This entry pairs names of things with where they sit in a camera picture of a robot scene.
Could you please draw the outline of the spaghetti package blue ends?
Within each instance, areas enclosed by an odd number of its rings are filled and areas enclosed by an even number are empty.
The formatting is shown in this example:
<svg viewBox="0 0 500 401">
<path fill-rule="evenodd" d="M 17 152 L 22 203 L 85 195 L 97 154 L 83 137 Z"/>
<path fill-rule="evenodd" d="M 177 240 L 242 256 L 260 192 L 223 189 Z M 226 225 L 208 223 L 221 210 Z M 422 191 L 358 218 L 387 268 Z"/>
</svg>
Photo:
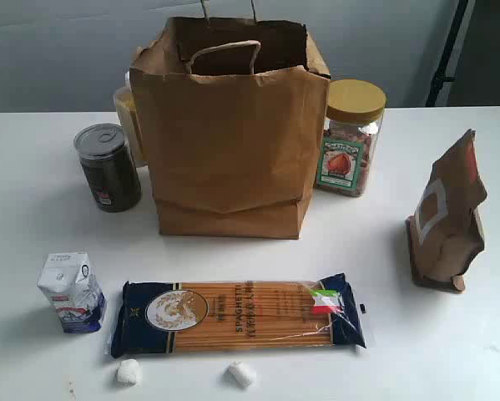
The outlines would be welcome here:
<svg viewBox="0 0 500 401">
<path fill-rule="evenodd" d="M 365 345 L 339 273 L 313 282 L 126 282 L 109 355 Z"/>
</svg>

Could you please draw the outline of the brown paper grocery bag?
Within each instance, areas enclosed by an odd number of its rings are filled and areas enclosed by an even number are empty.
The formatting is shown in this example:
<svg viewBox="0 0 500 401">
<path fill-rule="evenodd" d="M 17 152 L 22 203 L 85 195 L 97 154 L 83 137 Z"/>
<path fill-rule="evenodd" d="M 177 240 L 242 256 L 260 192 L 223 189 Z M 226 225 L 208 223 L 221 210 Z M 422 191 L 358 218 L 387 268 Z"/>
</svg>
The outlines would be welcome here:
<svg viewBox="0 0 500 401">
<path fill-rule="evenodd" d="M 305 25 L 172 17 L 129 73 L 162 234 L 298 237 L 330 85 Z"/>
</svg>

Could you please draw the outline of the yellow container behind bag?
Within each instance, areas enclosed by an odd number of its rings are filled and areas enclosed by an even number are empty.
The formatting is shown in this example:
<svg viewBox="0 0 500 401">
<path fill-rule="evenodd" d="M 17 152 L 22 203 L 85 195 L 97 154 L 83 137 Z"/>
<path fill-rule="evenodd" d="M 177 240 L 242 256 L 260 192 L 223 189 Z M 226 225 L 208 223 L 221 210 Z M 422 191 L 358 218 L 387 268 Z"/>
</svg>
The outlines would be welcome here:
<svg viewBox="0 0 500 401">
<path fill-rule="evenodd" d="M 129 71 L 125 73 L 124 86 L 114 92 L 113 102 L 119 122 L 129 142 L 134 163 L 137 168 L 144 167 L 147 165 L 147 161 L 143 152 L 142 135 L 131 90 Z"/>
</svg>

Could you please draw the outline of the clear nut jar yellow lid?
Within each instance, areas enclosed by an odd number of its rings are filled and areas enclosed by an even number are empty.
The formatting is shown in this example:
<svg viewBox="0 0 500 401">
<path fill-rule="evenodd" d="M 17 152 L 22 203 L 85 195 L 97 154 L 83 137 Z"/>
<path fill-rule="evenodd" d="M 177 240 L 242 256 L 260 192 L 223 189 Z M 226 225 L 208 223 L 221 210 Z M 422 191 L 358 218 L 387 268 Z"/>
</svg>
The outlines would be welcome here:
<svg viewBox="0 0 500 401">
<path fill-rule="evenodd" d="M 370 82 L 331 82 L 314 187 L 353 197 L 364 194 L 385 107 L 386 95 Z"/>
</svg>

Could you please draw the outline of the dark can with pull-tab lid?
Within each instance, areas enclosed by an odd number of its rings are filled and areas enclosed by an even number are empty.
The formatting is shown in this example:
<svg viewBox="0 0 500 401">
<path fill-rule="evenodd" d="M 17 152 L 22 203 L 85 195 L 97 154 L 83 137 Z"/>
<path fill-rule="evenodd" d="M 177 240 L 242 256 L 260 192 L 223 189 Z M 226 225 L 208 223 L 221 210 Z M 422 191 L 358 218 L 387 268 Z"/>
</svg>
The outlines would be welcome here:
<svg viewBox="0 0 500 401">
<path fill-rule="evenodd" d="M 121 126 L 91 125 L 77 133 L 73 145 L 100 210 L 122 212 L 140 201 L 142 191 L 138 173 Z"/>
</svg>

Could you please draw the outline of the right white foam piece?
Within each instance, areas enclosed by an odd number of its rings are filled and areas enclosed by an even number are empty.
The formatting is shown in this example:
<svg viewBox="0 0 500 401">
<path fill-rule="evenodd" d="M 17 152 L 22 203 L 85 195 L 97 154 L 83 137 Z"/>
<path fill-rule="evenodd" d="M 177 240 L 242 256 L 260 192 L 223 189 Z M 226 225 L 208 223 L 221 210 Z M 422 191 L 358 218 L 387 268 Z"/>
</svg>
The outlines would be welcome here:
<svg viewBox="0 0 500 401">
<path fill-rule="evenodd" d="M 257 378 L 256 371 L 241 362 L 231 363 L 228 366 L 227 371 L 242 389 L 252 386 Z"/>
</svg>

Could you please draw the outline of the white foam piece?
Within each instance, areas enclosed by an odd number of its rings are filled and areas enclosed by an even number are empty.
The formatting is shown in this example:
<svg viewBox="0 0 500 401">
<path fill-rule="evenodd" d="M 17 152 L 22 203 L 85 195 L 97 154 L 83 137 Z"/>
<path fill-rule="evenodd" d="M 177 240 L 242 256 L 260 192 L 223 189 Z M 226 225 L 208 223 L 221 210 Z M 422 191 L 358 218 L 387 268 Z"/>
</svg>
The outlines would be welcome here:
<svg viewBox="0 0 500 401">
<path fill-rule="evenodd" d="M 256 371 L 241 362 L 231 363 L 228 366 L 227 371 L 242 389 L 252 386 L 257 378 Z"/>
<path fill-rule="evenodd" d="M 143 380 L 143 369 L 137 360 L 125 359 L 120 362 L 115 378 L 117 383 L 138 385 Z"/>
</svg>

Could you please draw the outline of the small white milk carton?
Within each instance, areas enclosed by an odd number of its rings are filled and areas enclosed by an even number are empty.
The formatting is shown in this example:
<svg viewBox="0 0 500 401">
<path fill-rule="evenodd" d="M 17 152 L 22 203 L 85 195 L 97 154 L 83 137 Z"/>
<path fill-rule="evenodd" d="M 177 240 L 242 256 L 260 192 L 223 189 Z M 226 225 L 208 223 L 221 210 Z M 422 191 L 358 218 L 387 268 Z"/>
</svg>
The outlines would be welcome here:
<svg viewBox="0 0 500 401">
<path fill-rule="evenodd" d="M 48 254 L 37 287 L 65 333 L 91 333 L 102 327 L 106 298 L 87 253 Z"/>
</svg>

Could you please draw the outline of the brown kraft stand-up pouch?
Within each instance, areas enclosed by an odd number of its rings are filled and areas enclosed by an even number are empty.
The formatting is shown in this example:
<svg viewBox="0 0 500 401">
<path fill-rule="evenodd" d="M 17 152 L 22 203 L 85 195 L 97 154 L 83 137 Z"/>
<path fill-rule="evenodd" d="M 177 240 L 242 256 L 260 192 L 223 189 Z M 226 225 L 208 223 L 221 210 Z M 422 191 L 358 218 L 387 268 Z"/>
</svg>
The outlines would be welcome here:
<svg viewBox="0 0 500 401">
<path fill-rule="evenodd" d="M 478 206 L 487 199 L 468 129 L 439 159 L 417 208 L 406 219 L 412 280 L 444 292 L 465 290 L 464 275 L 485 249 Z"/>
</svg>

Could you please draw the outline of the left white foam piece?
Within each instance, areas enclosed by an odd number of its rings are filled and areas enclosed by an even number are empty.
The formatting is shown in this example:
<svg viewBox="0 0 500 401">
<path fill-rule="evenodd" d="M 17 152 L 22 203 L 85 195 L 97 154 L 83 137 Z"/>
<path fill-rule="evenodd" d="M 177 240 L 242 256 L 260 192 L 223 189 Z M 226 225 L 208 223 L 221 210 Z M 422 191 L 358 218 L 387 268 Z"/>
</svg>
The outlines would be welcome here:
<svg viewBox="0 0 500 401">
<path fill-rule="evenodd" d="M 125 359 L 120 362 L 115 378 L 117 383 L 138 385 L 143 380 L 143 369 L 137 360 Z"/>
</svg>

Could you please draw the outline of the black stand pole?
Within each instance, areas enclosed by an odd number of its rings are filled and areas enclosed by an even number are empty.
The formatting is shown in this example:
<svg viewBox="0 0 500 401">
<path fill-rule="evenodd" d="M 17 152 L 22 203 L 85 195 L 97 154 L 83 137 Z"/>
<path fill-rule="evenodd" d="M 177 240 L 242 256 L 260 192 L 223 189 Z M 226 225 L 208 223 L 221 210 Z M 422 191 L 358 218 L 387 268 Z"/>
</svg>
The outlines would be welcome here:
<svg viewBox="0 0 500 401">
<path fill-rule="evenodd" d="M 466 0 L 457 2 L 439 62 L 432 75 L 425 102 L 427 108 L 446 104 L 449 99 L 475 3 Z"/>
</svg>

